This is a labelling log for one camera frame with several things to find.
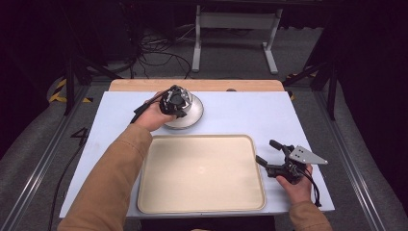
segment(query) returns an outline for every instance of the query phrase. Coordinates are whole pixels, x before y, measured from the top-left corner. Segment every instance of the beige tray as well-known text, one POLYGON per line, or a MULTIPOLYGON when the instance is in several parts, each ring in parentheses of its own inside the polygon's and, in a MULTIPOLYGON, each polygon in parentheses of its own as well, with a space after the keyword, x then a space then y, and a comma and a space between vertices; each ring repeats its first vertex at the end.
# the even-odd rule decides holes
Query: beige tray
POLYGON ((142 212, 250 211, 264 205, 249 136, 154 137, 141 174, 142 212))

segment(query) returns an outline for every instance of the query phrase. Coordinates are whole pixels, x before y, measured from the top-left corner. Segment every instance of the gray carpet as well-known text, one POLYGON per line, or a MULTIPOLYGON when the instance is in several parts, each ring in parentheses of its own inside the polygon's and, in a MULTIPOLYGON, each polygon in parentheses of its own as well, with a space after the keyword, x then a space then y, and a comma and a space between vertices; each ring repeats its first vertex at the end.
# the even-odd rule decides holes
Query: gray carpet
MULTIPOLYGON (((278 66, 279 74, 270 75, 261 42, 268 38, 264 31, 252 31, 245 36, 236 36, 226 31, 209 31, 203 36, 201 67, 198 73, 191 73, 191 78, 217 79, 278 79, 284 80, 290 73, 298 72, 303 67, 321 30, 279 30, 276 35, 272 52, 278 66)), ((190 63, 192 60, 193 42, 186 40, 170 47, 166 52, 184 57, 190 63)), ((146 61, 160 64, 168 58, 166 55, 146 54, 146 61)), ((137 78, 172 77, 183 78, 187 66, 174 58, 163 66, 146 66, 143 70, 140 64, 135 66, 137 78)), ((64 167, 78 148, 78 138, 70 136, 83 127, 91 128, 102 93, 108 89, 106 78, 95 78, 86 97, 92 97, 93 103, 80 103, 67 129, 64 131, 61 144, 57 147, 55 157, 46 171, 31 203, 22 214, 16 230, 46 230, 49 213, 52 206, 54 190, 64 167)), ((293 106, 303 126, 306 137, 314 152, 329 160, 329 165, 321 167, 325 182, 331 193, 336 210, 326 213, 335 230, 371 230, 365 215, 347 175, 339 146, 337 145, 326 116, 316 99, 316 94, 307 88, 309 81, 302 80, 291 87, 295 100, 293 106)), ((342 96, 341 88, 337 93, 335 107, 336 124, 344 137, 347 149, 352 154, 354 164, 361 173, 369 188, 375 208, 386 230, 408 230, 407 217, 395 197, 390 186, 376 168, 342 96)), ((6 156, 0 162, 0 223, 3 224, 13 208, 15 201, 24 189, 42 153, 58 128, 64 114, 64 103, 53 102, 50 107, 36 118, 21 136, 15 141, 6 156)), ((75 171, 79 155, 68 169, 60 186, 56 210, 53 219, 53 230, 58 222, 58 214, 64 202, 64 193, 75 171)), ((276 216, 276 230, 293 230, 287 215, 276 216)), ((125 230, 137 230, 138 222, 133 219, 126 221, 125 230)))

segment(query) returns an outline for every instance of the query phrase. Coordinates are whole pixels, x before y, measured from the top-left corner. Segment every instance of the metal frame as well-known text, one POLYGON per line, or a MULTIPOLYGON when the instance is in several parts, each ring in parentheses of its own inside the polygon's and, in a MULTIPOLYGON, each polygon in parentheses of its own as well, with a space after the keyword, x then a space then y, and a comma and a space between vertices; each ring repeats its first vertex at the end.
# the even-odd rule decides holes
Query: metal frame
POLYGON ((195 46, 192 57, 192 72, 198 72, 201 57, 201 28, 236 28, 270 30, 268 42, 263 42, 263 49, 271 74, 277 74, 271 47, 282 15, 282 9, 276 13, 203 13, 197 6, 195 16, 195 46))

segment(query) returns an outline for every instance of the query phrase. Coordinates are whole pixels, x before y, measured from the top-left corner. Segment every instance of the forearm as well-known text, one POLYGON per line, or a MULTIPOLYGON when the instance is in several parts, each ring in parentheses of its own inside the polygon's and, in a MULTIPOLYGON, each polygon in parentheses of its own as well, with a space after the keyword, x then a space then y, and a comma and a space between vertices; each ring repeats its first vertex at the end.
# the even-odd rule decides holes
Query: forearm
POLYGON ((294 204, 289 213, 296 231, 332 230, 326 216, 311 201, 294 204))
POLYGON ((121 230, 151 142, 147 130, 129 125, 90 172, 59 230, 121 230))

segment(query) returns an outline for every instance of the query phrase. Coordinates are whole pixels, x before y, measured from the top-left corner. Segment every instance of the person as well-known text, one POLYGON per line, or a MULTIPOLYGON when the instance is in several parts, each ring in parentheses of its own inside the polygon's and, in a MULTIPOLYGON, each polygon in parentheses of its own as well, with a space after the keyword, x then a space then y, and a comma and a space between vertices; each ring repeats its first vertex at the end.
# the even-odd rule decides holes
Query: person
MULTIPOLYGON (((174 115, 162 114, 156 101, 128 125, 94 166, 58 230, 122 230, 130 193, 152 142, 150 132, 173 119, 174 115)), ((327 218, 311 201, 307 179, 297 185, 283 177, 277 181, 291 200, 290 217, 296 230, 331 230, 327 218)))

